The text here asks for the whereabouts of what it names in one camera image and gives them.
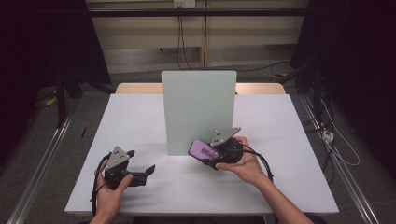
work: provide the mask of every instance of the white table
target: white table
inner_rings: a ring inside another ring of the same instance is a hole
[[[303,212],[338,208],[290,97],[236,95],[233,126],[269,162],[277,187]],[[259,191],[236,175],[215,171],[188,156],[168,156],[160,94],[113,94],[65,208],[91,212],[93,171],[120,146],[135,150],[129,171],[156,165],[145,187],[124,192],[120,212],[131,216],[262,215],[272,213]]]

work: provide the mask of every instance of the human hand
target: human hand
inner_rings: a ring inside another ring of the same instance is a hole
[[[100,189],[97,195],[96,215],[93,217],[91,223],[111,223],[114,220],[120,209],[122,194],[133,179],[132,175],[127,175],[121,180],[116,189],[110,189],[102,174],[106,165],[107,160],[103,162],[100,168],[100,174],[96,183],[96,190]]]
[[[237,141],[241,142],[244,145],[245,150],[250,150],[248,148],[248,140],[246,137],[236,136],[234,137]],[[219,170],[231,171],[239,176],[243,181],[252,184],[254,186],[257,185],[263,178],[267,178],[265,173],[262,171],[260,167],[259,161],[256,155],[250,153],[244,153],[242,159],[237,163],[218,163],[216,164],[216,168]]]

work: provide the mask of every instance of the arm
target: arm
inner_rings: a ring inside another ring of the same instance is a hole
[[[235,137],[243,145],[248,146],[245,137]],[[272,182],[260,167],[255,155],[244,153],[242,159],[235,164],[218,163],[216,168],[235,173],[243,181],[255,186],[264,199],[274,210],[280,223],[312,223],[311,220],[300,211]]]
[[[105,178],[102,175],[106,165],[107,161],[104,161],[100,168],[100,174],[96,184],[97,188],[103,186],[98,192],[97,211],[96,215],[91,220],[92,224],[111,223],[114,220],[120,209],[122,193],[128,188],[133,178],[132,175],[125,176],[120,182],[120,185],[115,190],[112,190],[107,187]]]

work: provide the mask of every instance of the purple object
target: purple object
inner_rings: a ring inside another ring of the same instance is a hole
[[[189,154],[197,160],[213,160],[219,156],[215,149],[198,139],[192,142]]]

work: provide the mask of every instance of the gray floor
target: gray floor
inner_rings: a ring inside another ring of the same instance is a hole
[[[243,70],[261,66],[236,65],[230,68]],[[239,72],[238,81],[268,82],[271,80],[270,73],[288,73],[289,71],[289,67],[280,65],[274,66],[272,72],[270,69]],[[160,72],[113,74],[111,78],[113,80],[112,87],[116,87],[121,82],[159,81]],[[24,218],[25,223],[79,223],[90,219],[90,217],[66,214],[64,208],[74,187],[79,170],[90,149],[95,132],[106,109],[109,96],[86,85],[82,85],[82,88],[84,93],[81,99],[67,99],[68,108],[73,108],[76,105],[76,112],[71,119],[56,155],[54,155],[53,161],[49,165],[48,171],[45,173],[41,188]],[[302,103],[302,95],[296,93],[292,81],[285,85],[285,90],[290,95],[302,123],[310,120]],[[343,112],[337,107],[336,102],[332,102],[332,108],[334,110],[334,122],[338,130],[361,157],[359,166],[349,166],[348,169],[374,208],[380,223],[394,223],[394,220],[396,220],[396,213],[394,212],[396,211],[395,179],[372,156],[364,141],[353,134],[351,131],[352,127],[350,127]],[[8,158],[7,163],[4,164],[3,173],[0,175],[0,223],[7,223],[18,200],[24,193],[50,143],[50,139],[55,132],[56,123],[56,104],[37,109],[24,137],[16,146],[14,153]],[[310,124],[305,128],[309,130],[313,126]],[[323,164],[327,152],[318,137],[318,133],[308,133],[307,137],[317,155],[318,162]],[[356,156],[338,136],[336,136],[336,145],[345,160],[356,160]],[[331,179],[332,171],[332,165],[329,163],[324,173],[329,180]],[[362,218],[337,171],[335,171],[334,180],[330,184],[330,188],[339,206],[340,213],[322,216],[328,223],[367,223]],[[130,217],[119,216],[115,223],[132,223],[132,220]],[[272,218],[268,217],[268,222],[271,223],[271,221]]]

